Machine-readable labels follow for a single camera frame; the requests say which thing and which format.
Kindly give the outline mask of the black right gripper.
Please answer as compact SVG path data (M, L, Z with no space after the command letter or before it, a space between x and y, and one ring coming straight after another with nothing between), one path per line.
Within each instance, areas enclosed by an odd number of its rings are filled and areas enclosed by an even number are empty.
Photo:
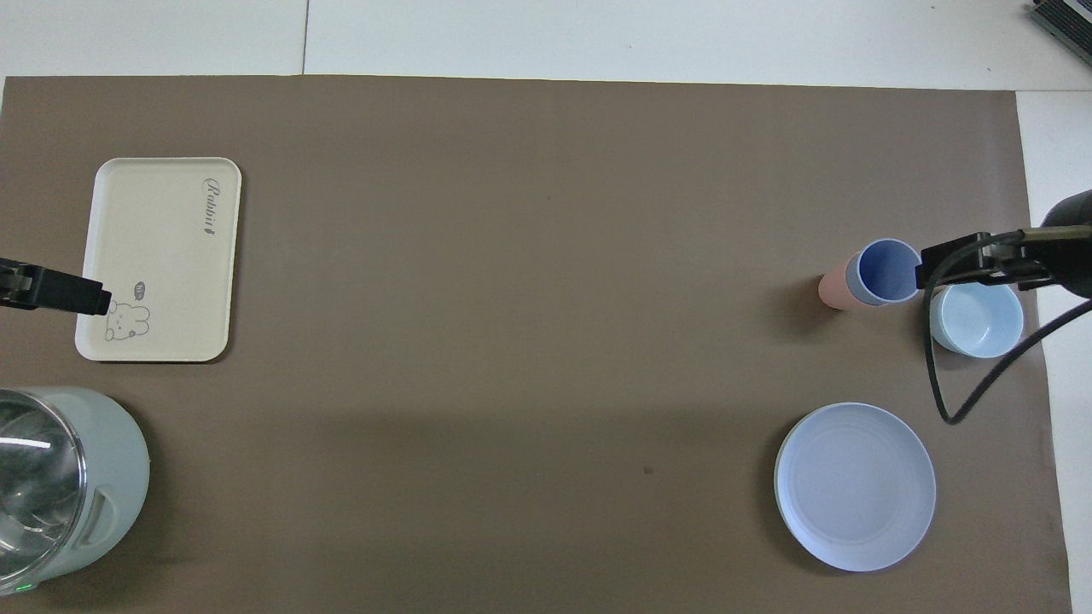
M1054 275L1040 257L1040 248L1032 247L1053 240L1049 232L1007 232L1000 234L972 233L956 240L948 240L921 250L916 267L916 286L925 290L929 280L941 269L937 287L970 282L984 285L1014 285L1020 291L1038 290L1054 285ZM980 255L964 255L947 268L943 261L958 250L986 240Z

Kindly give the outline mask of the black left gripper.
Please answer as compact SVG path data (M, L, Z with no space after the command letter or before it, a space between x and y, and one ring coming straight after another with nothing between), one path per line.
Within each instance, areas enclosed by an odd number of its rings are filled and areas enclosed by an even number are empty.
M35 283L38 280L38 299ZM13 310L59 310L86 316L109 314L112 293L100 282L67 275L13 259L1 258L1 306Z

